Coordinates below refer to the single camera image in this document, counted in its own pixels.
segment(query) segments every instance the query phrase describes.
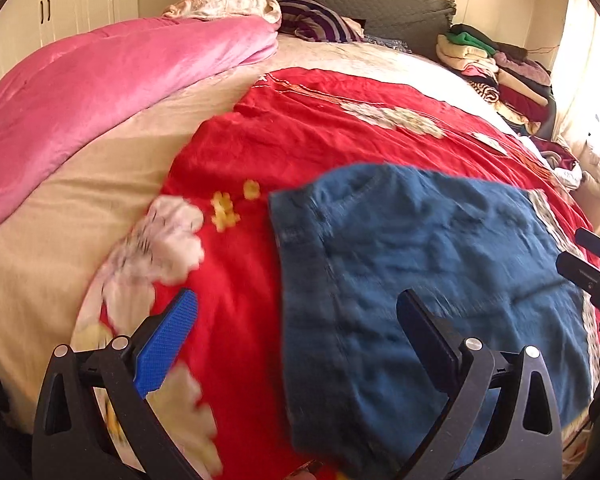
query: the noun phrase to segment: blue cloth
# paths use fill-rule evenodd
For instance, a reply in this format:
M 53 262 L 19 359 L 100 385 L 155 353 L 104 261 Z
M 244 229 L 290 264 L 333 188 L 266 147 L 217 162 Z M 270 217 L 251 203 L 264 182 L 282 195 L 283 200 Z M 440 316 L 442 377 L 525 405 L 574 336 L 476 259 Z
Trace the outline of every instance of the blue cloth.
M 398 325 L 405 288 L 493 350 L 538 346 L 563 425 L 588 405 L 583 295 L 555 270 L 556 242 L 524 190 L 361 164 L 273 193 L 269 208 L 297 450 L 336 457 L 353 479 L 383 480 L 429 431 L 446 397 Z M 480 414 L 466 462 L 490 416 Z

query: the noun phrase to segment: bed sheet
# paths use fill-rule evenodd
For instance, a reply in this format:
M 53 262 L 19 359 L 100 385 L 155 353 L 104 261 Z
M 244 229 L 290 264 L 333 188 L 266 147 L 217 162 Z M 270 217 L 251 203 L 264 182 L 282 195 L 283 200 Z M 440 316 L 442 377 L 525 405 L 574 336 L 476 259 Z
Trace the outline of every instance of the bed sheet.
M 270 59 L 176 92 L 94 140 L 0 226 L 0 367 L 16 419 L 32 428 L 53 348 L 70 340 L 95 271 L 158 194 L 198 125 L 230 111 L 264 73 L 301 66 L 405 83 L 512 131 L 471 87 L 424 58 L 372 44 L 280 36 Z

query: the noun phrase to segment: blue gripper pad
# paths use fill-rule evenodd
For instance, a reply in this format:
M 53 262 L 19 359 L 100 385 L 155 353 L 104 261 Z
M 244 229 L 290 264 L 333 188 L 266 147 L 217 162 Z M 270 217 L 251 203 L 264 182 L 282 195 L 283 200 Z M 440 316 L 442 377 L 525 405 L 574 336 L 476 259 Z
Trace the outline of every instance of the blue gripper pad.
M 136 357 L 134 384 L 140 397 L 160 388 L 198 317 L 198 298 L 183 288 Z

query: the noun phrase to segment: pile of clothes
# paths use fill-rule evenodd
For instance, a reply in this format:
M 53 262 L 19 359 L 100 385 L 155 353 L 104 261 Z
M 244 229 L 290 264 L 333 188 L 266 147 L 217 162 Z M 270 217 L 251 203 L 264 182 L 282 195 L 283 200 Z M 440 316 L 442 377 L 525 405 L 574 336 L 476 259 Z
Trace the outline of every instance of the pile of clothes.
M 529 137 L 525 144 L 538 149 L 541 162 L 567 190 L 580 186 L 582 170 L 576 157 L 563 139 L 552 138 L 556 108 L 550 72 L 529 59 L 528 51 L 497 43 L 461 23 L 438 36 L 436 53 L 493 105 L 516 134 Z

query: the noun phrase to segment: silver screw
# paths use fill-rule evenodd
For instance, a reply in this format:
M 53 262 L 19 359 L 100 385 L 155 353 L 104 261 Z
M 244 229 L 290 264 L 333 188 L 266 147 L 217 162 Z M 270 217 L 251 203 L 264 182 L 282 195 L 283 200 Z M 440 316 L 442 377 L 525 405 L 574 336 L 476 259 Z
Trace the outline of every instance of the silver screw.
M 56 357 L 64 357 L 68 351 L 69 347 L 67 345 L 58 345 L 54 350 L 54 355 Z
M 470 337 L 464 342 L 464 345 L 469 349 L 477 352 L 482 349 L 482 341 L 476 337 Z
M 525 352 L 529 357 L 533 359 L 540 357 L 540 351 L 535 346 L 526 347 Z
M 111 343 L 111 346 L 113 347 L 114 350 L 125 349 L 126 345 L 128 345 L 128 339 L 126 337 L 124 337 L 123 335 L 115 338 L 113 340 L 113 342 Z

